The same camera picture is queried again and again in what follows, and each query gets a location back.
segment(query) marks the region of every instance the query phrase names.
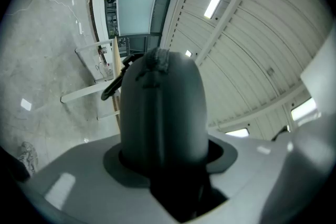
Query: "person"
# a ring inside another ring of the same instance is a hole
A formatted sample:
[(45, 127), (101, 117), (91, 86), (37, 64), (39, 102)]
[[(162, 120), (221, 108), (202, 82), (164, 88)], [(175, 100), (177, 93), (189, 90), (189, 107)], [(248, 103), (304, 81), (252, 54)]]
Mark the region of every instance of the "person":
[(19, 148), (18, 158), (13, 157), (2, 147), (0, 147), (0, 152), (6, 168), (16, 181), (25, 182), (35, 174), (38, 157), (32, 144), (23, 142)]

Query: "concrete floor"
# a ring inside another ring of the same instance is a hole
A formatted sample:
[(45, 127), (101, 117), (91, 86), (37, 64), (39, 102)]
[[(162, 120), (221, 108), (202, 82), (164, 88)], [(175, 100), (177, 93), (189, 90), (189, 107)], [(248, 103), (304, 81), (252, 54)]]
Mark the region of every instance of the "concrete floor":
[[(16, 156), (23, 141), (32, 143), (38, 169), (71, 147), (119, 133), (115, 116), (96, 119), (113, 109), (112, 100), (101, 101), (100, 93), (60, 102), (102, 75), (95, 68), (97, 50), (84, 51), (82, 60), (74, 52), (95, 42), (88, 0), (56, 1), (73, 13), (50, 0), (13, 0), (1, 23), (0, 145)], [(22, 99), (31, 103), (30, 111)]]

